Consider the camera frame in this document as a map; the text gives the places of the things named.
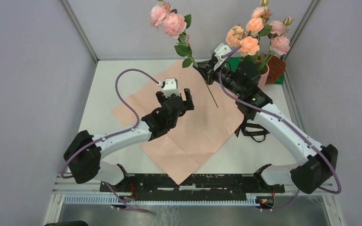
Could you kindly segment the pink cylindrical vase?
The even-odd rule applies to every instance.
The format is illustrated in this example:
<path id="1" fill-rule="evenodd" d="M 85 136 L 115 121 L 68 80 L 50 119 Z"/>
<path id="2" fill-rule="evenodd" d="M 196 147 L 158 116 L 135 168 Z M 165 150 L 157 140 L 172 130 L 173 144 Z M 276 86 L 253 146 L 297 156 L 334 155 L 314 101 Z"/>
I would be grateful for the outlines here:
<path id="1" fill-rule="evenodd" d="M 261 89 L 261 90 L 264 90 L 265 88 L 265 84 L 266 84 L 266 81 L 267 81 L 267 78 L 268 78 L 268 75 L 269 75 L 269 67 L 268 65 L 266 65 L 264 67 L 264 72 L 260 75 L 260 79 L 258 81 L 258 87 Z"/>

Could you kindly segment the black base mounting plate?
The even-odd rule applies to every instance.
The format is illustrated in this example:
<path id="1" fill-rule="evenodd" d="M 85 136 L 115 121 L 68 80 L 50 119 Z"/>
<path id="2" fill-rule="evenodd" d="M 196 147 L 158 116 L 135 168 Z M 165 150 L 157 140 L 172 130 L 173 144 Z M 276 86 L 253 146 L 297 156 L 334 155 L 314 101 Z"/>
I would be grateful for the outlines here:
<path id="1" fill-rule="evenodd" d="M 167 174 L 131 174 L 114 191 L 132 193 L 137 201 L 245 201 L 246 194 L 283 193 L 253 174 L 192 174 L 180 185 Z"/>

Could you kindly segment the black ribbon gold lettering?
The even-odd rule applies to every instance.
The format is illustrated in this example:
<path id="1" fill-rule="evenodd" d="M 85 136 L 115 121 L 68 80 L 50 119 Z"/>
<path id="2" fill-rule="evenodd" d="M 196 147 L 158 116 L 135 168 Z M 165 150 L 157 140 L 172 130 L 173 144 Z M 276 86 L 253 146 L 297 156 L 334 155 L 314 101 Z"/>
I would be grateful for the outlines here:
<path id="1" fill-rule="evenodd" d="M 243 121 L 234 131 L 236 137 L 238 137 L 240 133 L 245 137 L 252 138 L 257 143 L 263 142 L 266 139 L 266 136 L 270 134 L 270 132 L 261 125 L 249 123 L 247 121 Z"/>

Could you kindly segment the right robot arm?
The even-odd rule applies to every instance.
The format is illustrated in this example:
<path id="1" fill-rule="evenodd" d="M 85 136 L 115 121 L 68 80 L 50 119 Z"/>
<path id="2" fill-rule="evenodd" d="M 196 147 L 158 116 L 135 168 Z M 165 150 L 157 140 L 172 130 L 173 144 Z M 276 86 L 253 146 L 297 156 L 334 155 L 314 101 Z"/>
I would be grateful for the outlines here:
<path id="1" fill-rule="evenodd" d="M 239 62 L 234 72 L 225 64 L 216 67 L 215 60 L 199 62 L 194 68 L 207 84 L 219 83 L 225 94 L 235 100 L 245 119 L 269 131 L 295 159 L 295 164 L 261 167 L 253 180 L 257 191 L 266 192 L 272 185 L 295 185 L 306 194 L 317 189 L 341 193 L 335 171 L 338 150 L 312 139 L 285 117 L 258 87 L 259 72 L 253 62 Z"/>

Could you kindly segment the aluminium rail frame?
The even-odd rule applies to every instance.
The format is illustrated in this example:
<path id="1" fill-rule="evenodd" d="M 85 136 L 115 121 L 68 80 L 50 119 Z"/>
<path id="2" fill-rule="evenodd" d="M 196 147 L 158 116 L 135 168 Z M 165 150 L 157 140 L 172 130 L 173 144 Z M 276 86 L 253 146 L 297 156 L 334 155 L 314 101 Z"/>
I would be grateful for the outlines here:
<path id="1" fill-rule="evenodd" d="M 226 194 L 277 194 L 286 193 L 293 187 L 304 194 L 312 194 L 322 184 L 316 177 L 298 177 L 290 182 L 265 182 L 259 173 L 255 174 L 192 174 L 177 184 L 167 174 L 131 174 L 114 190 L 130 193 L 135 188 L 140 196 L 158 192 L 220 191 Z"/>

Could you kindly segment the brown cloth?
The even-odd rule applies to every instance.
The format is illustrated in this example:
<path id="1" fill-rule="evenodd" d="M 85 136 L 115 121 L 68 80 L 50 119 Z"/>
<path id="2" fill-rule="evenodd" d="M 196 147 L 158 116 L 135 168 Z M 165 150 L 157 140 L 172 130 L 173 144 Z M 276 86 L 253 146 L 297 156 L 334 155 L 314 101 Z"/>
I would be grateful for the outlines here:
<path id="1" fill-rule="evenodd" d="M 284 72 L 286 70 L 286 63 L 277 56 L 269 55 L 269 60 L 266 66 L 264 66 L 261 72 L 261 78 L 259 84 L 264 86 L 266 84 L 278 84 L 284 83 Z"/>

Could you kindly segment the peach flower stem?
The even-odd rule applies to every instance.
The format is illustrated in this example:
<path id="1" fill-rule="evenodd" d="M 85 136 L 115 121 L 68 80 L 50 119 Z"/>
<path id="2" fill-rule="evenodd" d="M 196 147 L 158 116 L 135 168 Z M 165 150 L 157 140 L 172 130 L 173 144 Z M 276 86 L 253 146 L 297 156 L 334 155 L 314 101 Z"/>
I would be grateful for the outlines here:
<path id="1" fill-rule="evenodd" d="M 261 0 L 260 7 L 254 9 L 251 19 L 246 25 L 248 40 L 251 42 L 251 44 L 249 44 L 249 55 L 252 56 L 255 63 L 258 59 L 260 38 L 269 35 L 272 30 L 272 26 L 269 25 L 272 12 L 268 8 L 268 4 L 268 0 Z"/>
<path id="2" fill-rule="evenodd" d="M 230 47 L 239 47 L 237 52 L 246 60 L 257 61 L 257 53 L 260 50 L 259 40 L 247 35 L 241 26 L 232 27 L 228 31 L 225 40 Z"/>

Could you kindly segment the green cloth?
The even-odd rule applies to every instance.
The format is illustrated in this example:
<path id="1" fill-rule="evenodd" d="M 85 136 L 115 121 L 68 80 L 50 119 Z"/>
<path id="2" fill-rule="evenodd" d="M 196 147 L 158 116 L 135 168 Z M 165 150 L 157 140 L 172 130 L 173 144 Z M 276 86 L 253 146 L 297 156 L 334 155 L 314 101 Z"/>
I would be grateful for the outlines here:
<path id="1" fill-rule="evenodd" d="M 239 62 L 241 61 L 240 57 L 231 57 L 227 62 L 227 68 L 230 68 L 233 72 L 236 70 Z M 270 72 L 266 81 L 266 84 L 279 84 L 284 83 L 284 72 L 286 70 L 286 63 L 278 58 L 277 56 L 272 57 L 268 63 Z"/>

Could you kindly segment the pink flower stem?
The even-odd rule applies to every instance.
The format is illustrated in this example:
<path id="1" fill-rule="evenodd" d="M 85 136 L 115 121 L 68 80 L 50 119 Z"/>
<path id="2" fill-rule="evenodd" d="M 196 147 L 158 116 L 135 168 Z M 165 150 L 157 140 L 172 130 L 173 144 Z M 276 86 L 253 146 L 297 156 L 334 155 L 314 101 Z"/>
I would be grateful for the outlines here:
<path id="1" fill-rule="evenodd" d="M 293 19 L 288 16 L 283 21 L 270 21 L 271 26 L 269 36 L 269 53 L 273 52 L 279 56 L 287 54 L 290 50 L 290 40 L 285 36 L 289 32 L 288 26 L 293 23 Z"/>
<path id="2" fill-rule="evenodd" d="M 176 54 L 184 57 L 182 67 L 198 67 L 193 57 L 189 34 L 187 29 L 191 25 L 191 15 L 179 14 L 177 9 L 172 8 L 167 0 L 160 0 L 149 14 L 150 25 L 156 29 L 161 28 L 163 33 L 177 40 L 174 49 Z"/>

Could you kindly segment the pink flower bouquet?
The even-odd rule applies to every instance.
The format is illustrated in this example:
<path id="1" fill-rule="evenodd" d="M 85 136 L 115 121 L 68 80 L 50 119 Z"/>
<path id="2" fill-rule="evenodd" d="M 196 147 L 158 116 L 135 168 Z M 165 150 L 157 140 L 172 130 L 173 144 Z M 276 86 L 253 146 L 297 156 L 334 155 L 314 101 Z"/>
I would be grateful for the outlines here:
<path id="1" fill-rule="evenodd" d="M 119 88 L 127 96 L 126 104 L 113 109 L 112 114 L 125 126 L 135 122 L 132 110 L 145 116 L 159 105 L 155 96 L 158 87 L 149 75 L 160 81 L 175 77 L 179 89 L 190 89 L 195 106 L 166 135 L 113 153 L 106 157 L 107 162 L 120 163 L 135 173 L 163 170 L 177 184 L 193 173 L 250 172 L 238 159 L 234 134 L 243 114 L 218 84 L 207 87 L 195 69 L 183 68 L 181 61 L 175 60 L 106 61 L 101 66 L 122 79 Z"/>

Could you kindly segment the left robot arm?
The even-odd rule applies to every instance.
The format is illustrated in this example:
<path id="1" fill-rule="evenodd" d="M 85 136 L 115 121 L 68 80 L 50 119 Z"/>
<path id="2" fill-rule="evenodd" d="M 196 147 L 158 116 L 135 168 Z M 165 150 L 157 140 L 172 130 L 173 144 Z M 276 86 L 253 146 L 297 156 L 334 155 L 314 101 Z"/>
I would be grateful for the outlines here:
<path id="1" fill-rule="evenodd" d="M 152 141 L 176 127 L 179 117 L 194 110 L 190 89 L 184 89 L 186 99 L 172 94 L 165 97 L 156 93 L 160 107 L 142 117 L 137 123 L 104 135 L 92 135 L 87 130 L 79 132 L 63 157 L 71 178 L 78 184 L 92 179 L 108 182 L 118 192 L 129 187 L 129 179 L 122 165 L 105 164 L 108 155 L 134 144 Z"/>

